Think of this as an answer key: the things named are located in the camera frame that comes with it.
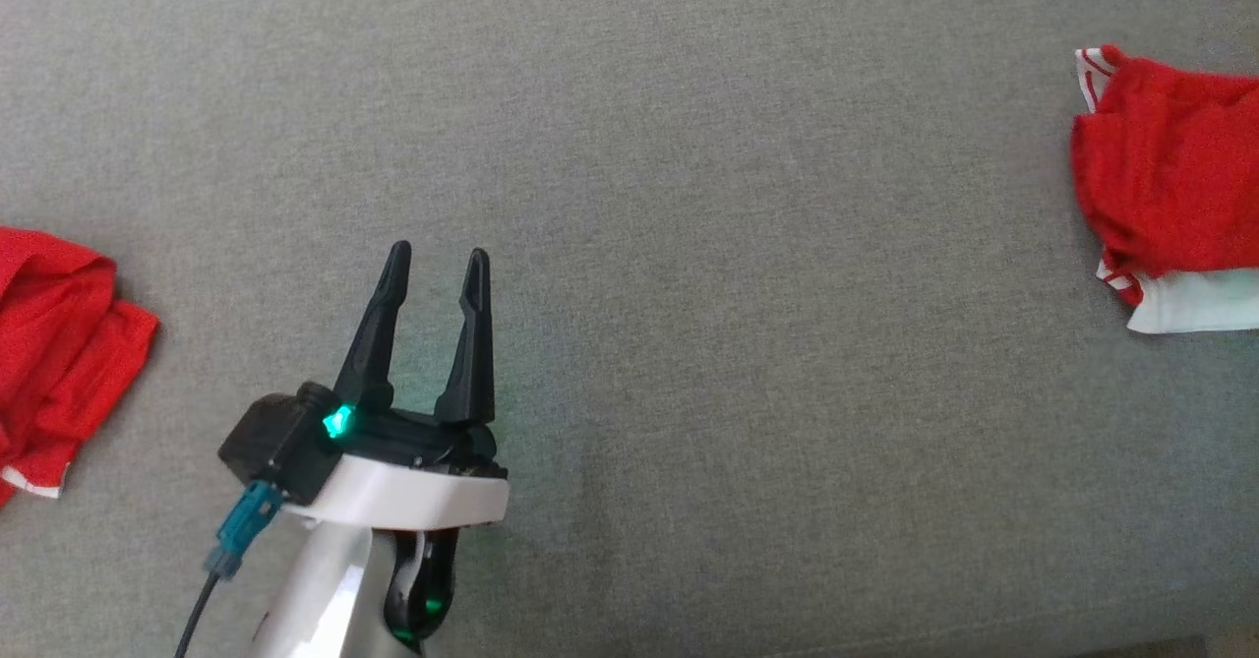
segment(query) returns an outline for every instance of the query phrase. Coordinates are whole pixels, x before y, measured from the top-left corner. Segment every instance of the robotic arm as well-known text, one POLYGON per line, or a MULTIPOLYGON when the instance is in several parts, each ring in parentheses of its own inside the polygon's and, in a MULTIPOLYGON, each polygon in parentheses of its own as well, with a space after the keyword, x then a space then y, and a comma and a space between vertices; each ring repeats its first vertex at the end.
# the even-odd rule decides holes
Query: robotic arm
POLYGON ((266 484, 281 510, 317 523, 252 658, 423 655, 454 595, 460 528, 506 512, 507 469, 494 462, 487 427, 488 254, 468 259, 463 330, 432 415, 393 408, 389 384, 409 268, 410 245, 398 242, 332 390, 307 381, 296 396, 258 399, 219 449, 242 483, 266 484))

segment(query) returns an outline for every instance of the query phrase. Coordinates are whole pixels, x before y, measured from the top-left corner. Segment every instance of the folded red garment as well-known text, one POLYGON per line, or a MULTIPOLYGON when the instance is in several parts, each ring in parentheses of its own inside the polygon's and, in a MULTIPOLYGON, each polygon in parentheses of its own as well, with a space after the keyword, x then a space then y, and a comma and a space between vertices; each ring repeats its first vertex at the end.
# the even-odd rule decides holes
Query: folded red garment
POLYGON ((149 357, 157 318, 115 299, 113 273, 86 247, 0 228, 0 505, 13 487, 55 497, 149 357))
POLYGON ((1259 268, 1259 79, 1103 54, 1118 68, 1071 160, 1114 272, 1259 268))

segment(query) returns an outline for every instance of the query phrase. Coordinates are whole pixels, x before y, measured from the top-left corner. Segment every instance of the cable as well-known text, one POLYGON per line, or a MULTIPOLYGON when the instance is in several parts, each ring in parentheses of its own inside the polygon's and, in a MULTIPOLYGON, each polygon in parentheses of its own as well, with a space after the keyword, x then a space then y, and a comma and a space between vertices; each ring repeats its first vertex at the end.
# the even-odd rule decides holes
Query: cable
POLYGON ((201 619, 201 611, 205 610, 205 604, 210 600, 214 586, 219 584, 219 580, 228 581, 235 576, 246 550, 249 550, 253 538, 258 537, 258 533, 267 525, 271 525, 271 518, 276 517, 283 502, 285 497, 279 489, 267 482, 256 481, 240 493, 240 501, 237 501, 232 512, 219 526, 217 533, 219 545, 205 557, 204 567, 209 576, 205 577, 205 586, 201 588, 201 594, 196 598, 196 604, 193 605, 193 613, 188 616, 184 635, 179 639, 179 647, 175 648, 175 658, 184 658, 184 654, 188 653, 188 645, 193 642, 193 632, 196 630, 196 623, 201 619))
POLYGON ((201 622, 201 611, 205 610, 205 604, 210 600, 210 593, 214 591, 214 585, 217 584, 219 584, 219 575, 210 572, 205 577, 205 586, 201 588, 201 594, 196 598, 196 604, 193 604, 193 613, 188 615, 188 624, 184 625, 184 635, 179 639, 179 645, 175 648, 175 658, 184 658, 188 654, 188 645, 193 643, 193 632, 196 630, 196 623, 201 622))

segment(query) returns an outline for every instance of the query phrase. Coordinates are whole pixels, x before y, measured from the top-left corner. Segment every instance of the glowing green indicator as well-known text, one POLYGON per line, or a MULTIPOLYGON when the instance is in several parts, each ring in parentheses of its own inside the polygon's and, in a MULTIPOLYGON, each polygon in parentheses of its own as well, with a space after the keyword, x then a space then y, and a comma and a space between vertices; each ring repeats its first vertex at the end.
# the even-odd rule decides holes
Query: glowing green indicator
POLYGON ((329 437, 336 439, 347 433, 351 415, 354 415, 354 408, 350 408, 349 404, 341 404, 336 413, 324 416, 324 427, 327 428, 329 437))

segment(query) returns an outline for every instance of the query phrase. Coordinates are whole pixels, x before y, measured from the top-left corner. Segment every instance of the gray fabric surface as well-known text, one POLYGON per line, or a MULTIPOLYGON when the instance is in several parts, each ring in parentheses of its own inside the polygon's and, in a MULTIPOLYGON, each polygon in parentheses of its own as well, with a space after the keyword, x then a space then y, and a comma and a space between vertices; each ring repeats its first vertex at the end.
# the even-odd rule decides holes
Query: gray fabric surface
MULTIPOLYGON (((152 362, 0 512, 0 654, 167 655, 248 401, 394 238, 399 399, 495 263, 505 523, 433 654, 1051 655, 1259 611, 1259 345, 1092 277, 1070 49, 1259 70, 1256 0, 0 0, 0 220, 152 362)), ((238 655, 303 531, 212 600, 238 655)))

